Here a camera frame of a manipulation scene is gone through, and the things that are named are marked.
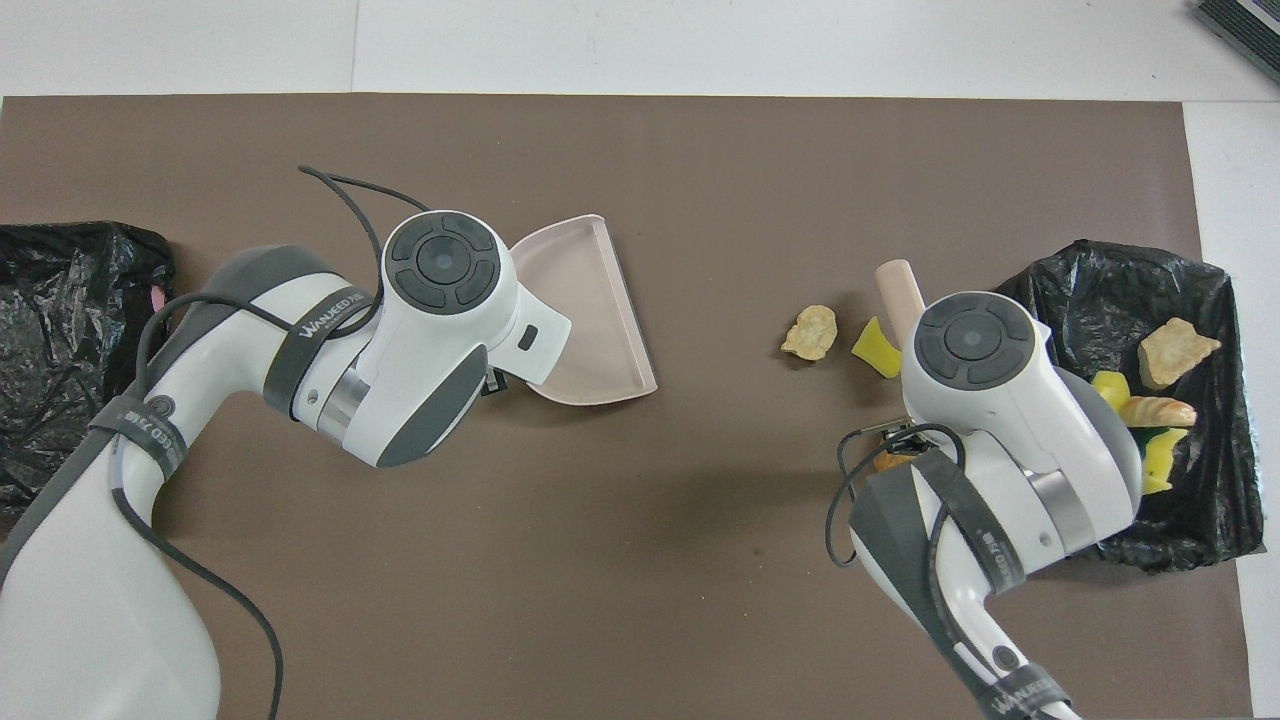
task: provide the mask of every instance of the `black plastic bag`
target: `black plastic bag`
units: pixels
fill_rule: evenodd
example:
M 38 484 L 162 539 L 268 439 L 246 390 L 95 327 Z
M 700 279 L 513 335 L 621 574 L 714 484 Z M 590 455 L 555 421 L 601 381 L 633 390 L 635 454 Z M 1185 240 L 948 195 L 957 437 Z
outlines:
M 1130 528 L 1082 553 L 1160 573 L 1261 548 L 1262 500 L 1225 272 L 1164 250 L 1082 240 L 996 292 L 1053 329 L 1053 364 L 1085 379 L 1119 370 L 1134 395 L 1175 397 L 1199 414 L 1174 451 L 1172 489 L 1144 496 Z M 1174 316 L 1222 347 L 1169 388 L 1147 389 L 1138 343 Z
M 173 274 L 169 243 L 150 231 L 0 225 L 0 537 L 133 382 L 142 325 Z

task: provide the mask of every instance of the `wooden handle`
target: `wooden handle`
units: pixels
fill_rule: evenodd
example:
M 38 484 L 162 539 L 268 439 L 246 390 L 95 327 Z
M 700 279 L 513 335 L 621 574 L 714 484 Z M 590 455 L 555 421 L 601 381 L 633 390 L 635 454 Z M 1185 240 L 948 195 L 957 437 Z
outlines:
M 924 299 L 915 284 L 915 274 L 906 260 L 890 260 L 876 268 L 876 284 L 879 286 L 881 300 L 888 313 L 890 332 L 893 333 L 899 348 L 902 338 L 911 332 L 924 313 Z

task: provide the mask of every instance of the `white tile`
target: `white tile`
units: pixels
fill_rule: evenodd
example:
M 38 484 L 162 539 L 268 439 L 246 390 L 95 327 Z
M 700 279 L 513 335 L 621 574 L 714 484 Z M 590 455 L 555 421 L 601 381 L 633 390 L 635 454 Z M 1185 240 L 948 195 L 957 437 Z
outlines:
M 362 0 L 357 91 L 1275 100 L 1185 0 Z
M 1233 278 L 1249 411 L 1262 470 L 1280 452 L 1280 104 L 1190 102 L 1184 108 L 1204 260 Z M 1236 561 L 1249 646 L 1253 714 L 1280 716 L 1280 488 L 1265 487 L 1263 542 L 1271 552 Z
M 0 3 L 0 95 L 351 90 L 357 0 Z

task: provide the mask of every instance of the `brown tablecloth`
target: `brown tablecloth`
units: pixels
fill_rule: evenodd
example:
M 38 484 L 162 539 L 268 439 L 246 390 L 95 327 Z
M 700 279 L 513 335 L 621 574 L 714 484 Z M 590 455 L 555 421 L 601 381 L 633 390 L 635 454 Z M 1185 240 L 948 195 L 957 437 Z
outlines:
M 508 243 L 604 215 L 660 387 L 571 409 L 517 386 L 385 471 L 232 398 L 156 524 L 275 623 L 283 719 L 977 716 L 925 635 L 822 548 L 835 442 L 901 413 L 897 383 L 847 355 L 882 314 L 872 270 L 908 258 L 937 297 L 1080 237 L 1199 254 L 1172 104 L 9 97 L 0 218 L 159 231 L 183 290 L 266 243 L 371 287 L 358 225 L 300 163 Z M 361 201 L 383 233 L 406 214 Z M 810 366 L 777 346 L 813 302 L 841 334 Z M 221 716 L 262 716 L 257 628 L 179 578 Z M 991 606 L 1091 717 L 1249 712 L 1231 565 L 1069 561 Z

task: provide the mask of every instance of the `pink dustpan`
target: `pink dustpan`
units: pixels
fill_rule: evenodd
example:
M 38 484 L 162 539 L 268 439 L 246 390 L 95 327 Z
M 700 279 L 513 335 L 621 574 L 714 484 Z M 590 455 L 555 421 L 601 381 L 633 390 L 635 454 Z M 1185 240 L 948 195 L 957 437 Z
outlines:
M 658 389 L 613 241 L 599 215 L 536 231 L 511 249 L 516 274 L 567 316 L 564 352 L 535 392 L 564 405 L 604 405 Z

